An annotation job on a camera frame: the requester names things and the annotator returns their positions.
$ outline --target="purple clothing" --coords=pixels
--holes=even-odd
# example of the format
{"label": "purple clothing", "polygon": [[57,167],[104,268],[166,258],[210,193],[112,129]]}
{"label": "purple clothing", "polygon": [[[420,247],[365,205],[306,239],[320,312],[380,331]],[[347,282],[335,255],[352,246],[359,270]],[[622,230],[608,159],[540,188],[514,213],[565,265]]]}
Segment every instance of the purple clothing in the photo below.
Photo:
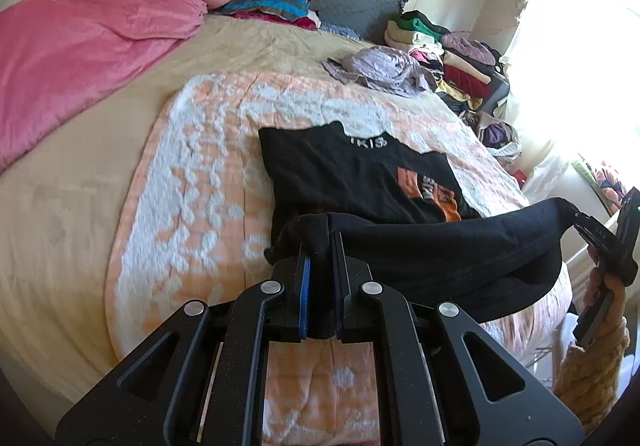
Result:
{"label": "purple clothing", "polygon": [[467,40],[456,35],[442,35],[443,48],[451,48],[481,64],[495,65],[495,56],[477,40]]}
{"label": "purple clothing", "polygon": [[485,128],[482,136],[482,144],[485,147],[493,147],[494,145],[508,142],[507,131],[504,127],[498,125],[498,123],[494,123]]}
{"label": "purple clothing", "polygon": [[331,76],[344,84],[358,83],[370,89],[407,98],[435,90],[431,73],[404,51],[375,46],[350,54],[341,61],[329,58],[323,62]]}

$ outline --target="human hand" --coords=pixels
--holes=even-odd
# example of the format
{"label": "human hand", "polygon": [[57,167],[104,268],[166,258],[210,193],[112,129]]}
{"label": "human hand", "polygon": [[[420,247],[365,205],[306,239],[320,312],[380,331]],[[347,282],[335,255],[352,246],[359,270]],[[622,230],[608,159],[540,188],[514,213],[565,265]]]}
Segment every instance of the human hand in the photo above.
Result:
{"label": "human hand", "polygon": [[[589,246],[588,252],[591,260],[597,264],[598,251],[593,246]],[[589,274],[589,282],[587,283],[587,289],[584,293],[583,299],[585,308],[591,307],[597,300],[600,293],[600,284],[602,283],[603,278],[605,286],[613,293],[613,302],[611,303],[611,307],[609,307],[609,311],[606,316],[602,320],[602,323],[598,327],[598,330],[596,330],[596,337],[598,338],[617,329],[622,322],[623,315],[625,314],[626,292],[622,280],[610,273],[603,274],[603,272],[597,267],[591,269],[591,273]]]}

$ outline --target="pink blanket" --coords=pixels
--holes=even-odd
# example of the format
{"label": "pink blanket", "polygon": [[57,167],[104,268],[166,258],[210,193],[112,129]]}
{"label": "pink blanket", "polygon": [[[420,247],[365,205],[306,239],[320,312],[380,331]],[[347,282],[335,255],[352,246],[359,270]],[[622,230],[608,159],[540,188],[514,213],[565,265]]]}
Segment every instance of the pink blanket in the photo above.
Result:
{"label": "pink blanket", "polygon": [[23,0],[0,12],[0,172],[229,0]]}

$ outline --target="orange and white towel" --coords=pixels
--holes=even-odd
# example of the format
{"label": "orange and white towel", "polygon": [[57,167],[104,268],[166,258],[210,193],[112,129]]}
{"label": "orange and white towel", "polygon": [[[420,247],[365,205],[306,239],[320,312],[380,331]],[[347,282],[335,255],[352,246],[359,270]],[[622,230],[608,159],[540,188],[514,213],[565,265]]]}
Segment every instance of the orange and white towel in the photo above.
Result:
{"label": "orange and white towel", "polygon": [[[263,251],[273,189],[258,130],[334,120],[352,136],[387,131],[418,152],[446,152],[466,200],[483,216],[527,205],[513,179],[436,95],[404,99],[270,72],[196,76],[156,121],[122,211],[105,293],[119,357],[188,299],[222,303],[271,275]],[[564,293],[566,282],[565,273],[554,289]],[[522,352],[514,338],[522,320],[542,320],[532,328],[542,335],[566,311],[553,303],[549,309],[548,298],[487,330],[512,352]],[[372,441],[377,418],[369,344],[332,339],[270,347],[265,441]]]}

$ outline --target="striped pillow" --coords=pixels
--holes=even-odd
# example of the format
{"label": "striped pillow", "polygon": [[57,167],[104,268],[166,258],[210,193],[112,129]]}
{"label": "striped pillow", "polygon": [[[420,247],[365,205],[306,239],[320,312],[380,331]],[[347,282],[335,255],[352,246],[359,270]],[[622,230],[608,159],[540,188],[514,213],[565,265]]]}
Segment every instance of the striped pillow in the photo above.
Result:
{"label": "striped pillow", "polygon": [[215,10],[220,15],[233,15],[239,12],[260,11],[277,15],[285,20],[295,21],[306,17],[310,0],[232,0]]}

